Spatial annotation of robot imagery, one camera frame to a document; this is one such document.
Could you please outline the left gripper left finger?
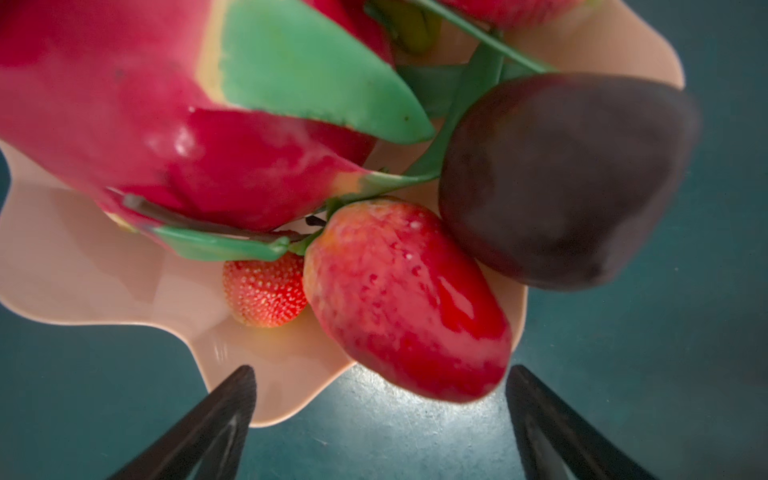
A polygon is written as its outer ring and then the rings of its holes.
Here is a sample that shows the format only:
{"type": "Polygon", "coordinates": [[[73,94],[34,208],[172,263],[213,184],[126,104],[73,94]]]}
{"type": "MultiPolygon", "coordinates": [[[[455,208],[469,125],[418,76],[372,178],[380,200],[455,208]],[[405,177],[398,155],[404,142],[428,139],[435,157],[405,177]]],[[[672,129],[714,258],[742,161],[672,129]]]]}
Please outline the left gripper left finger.
{"type": "Polygon", "coordinates": [[[257,401],[242,365],[113,479],[233,479],[257,401]]]}

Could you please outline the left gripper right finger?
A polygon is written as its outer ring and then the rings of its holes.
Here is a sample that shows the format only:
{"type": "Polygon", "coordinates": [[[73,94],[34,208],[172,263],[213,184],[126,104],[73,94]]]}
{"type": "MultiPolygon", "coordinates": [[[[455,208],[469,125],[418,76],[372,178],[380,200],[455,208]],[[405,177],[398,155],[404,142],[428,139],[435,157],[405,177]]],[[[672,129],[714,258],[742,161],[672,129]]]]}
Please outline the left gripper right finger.
{"type": "Polygon", "coordinates": [[[505,395],[527,479],[655,478],[525,366],[510,368],[505,395]]]}

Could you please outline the red mango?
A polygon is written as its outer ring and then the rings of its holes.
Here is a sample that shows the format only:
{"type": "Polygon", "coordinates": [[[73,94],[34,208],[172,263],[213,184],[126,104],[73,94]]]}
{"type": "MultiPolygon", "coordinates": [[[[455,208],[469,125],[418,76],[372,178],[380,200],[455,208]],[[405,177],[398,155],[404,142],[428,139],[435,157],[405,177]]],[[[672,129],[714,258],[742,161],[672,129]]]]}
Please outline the red mango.
{"type": "Polygon", "coordinates": [[[510,322],[476,261],[423,206],[379,198],[338,209],[306,249],[303,284],[329,337],[400,388],[467,403],[505,376],[510,322]]]}

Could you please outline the dark purple plum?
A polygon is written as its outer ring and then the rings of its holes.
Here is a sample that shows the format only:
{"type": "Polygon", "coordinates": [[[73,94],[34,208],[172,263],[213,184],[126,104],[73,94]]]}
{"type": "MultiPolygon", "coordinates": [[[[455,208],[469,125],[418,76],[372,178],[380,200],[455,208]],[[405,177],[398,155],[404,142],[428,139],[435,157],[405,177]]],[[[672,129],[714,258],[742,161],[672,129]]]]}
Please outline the dark purple plum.
{"type": "Polygon", "coordinates": [[[694,97],[589,73],[507,80],[455,127],[439,211],[493,270],[555,291],[612,281],[646,243],[698,143],[694,97]]]}

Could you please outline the small red strawberry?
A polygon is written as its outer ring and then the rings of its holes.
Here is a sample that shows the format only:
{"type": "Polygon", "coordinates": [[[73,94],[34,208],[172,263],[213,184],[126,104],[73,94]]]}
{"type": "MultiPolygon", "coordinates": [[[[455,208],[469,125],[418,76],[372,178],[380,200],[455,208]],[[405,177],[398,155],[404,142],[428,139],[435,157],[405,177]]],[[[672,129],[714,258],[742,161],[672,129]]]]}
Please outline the small red strawberry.
{"type": "Polygon", "coordinates": [[[275,261],[227,261],[223,265],[225,299],[236,320],[258,328],[293,321],[307,307],[304,258],[286,253],[275,261]]]}

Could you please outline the pink wavy fruit plate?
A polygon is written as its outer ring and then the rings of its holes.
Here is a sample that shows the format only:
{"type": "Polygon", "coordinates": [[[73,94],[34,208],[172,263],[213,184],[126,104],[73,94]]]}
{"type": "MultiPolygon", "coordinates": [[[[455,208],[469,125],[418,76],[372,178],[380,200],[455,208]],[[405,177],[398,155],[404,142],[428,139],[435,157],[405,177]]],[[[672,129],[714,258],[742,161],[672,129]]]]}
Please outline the pink wavy fruit plate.
{"type": "MultiPolygon", "coordinates": [[[[686,83],[677,51],[622,1],[580,6],[506,40],[563,71],[686,83]]],[[[11,177],[1,214],[1,301],[9,310],[47,324],[165,330],[190,349],[208,389],[251,366],[255,427],[295,415],[352,366],[310,310],[275,329],[237,323],[219,264],[121,230],[23,153],[10,145],[2,152],[11,177]]]]}

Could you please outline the pink dragon fruit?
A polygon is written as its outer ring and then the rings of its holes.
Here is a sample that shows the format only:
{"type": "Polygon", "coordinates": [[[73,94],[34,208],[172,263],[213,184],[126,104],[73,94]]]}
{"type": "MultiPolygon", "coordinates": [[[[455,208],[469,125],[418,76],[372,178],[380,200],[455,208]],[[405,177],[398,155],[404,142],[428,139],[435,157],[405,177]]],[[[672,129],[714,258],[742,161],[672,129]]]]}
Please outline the pink dragon fruit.
{"type": "Polygon", "coordinates": [[[181,257],[282,257],[433,126],[358,1],[5,1],[1,138],[181,257]]]}

